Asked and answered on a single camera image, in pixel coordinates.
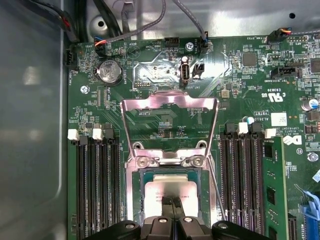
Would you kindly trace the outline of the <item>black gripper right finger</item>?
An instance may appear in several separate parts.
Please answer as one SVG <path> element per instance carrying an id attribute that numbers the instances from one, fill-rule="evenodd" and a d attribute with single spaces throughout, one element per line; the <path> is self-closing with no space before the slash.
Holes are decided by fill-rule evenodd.
<path id="1" fill-rule="evenodd" d="M 229 221 L 218 221 L 207 227 L 196 217 L 185 215 L 179 197 L 174 198 L 174 220 L 177 224 L 179 240 L 268 240 L 257 232 L 246 229 Z"/>

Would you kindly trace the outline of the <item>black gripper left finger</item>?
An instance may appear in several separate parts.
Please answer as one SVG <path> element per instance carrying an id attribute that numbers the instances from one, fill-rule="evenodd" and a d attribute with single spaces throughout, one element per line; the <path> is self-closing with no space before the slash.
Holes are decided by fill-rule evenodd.
<path id="1" fill-rule="evenodd" d="M 87 237 L 88 240 L 172 240 L 174 238 L 174 201 L 163 197 L 162 215 L 148 217 L 143 225 L 132 220 L 113 224 Z"/>

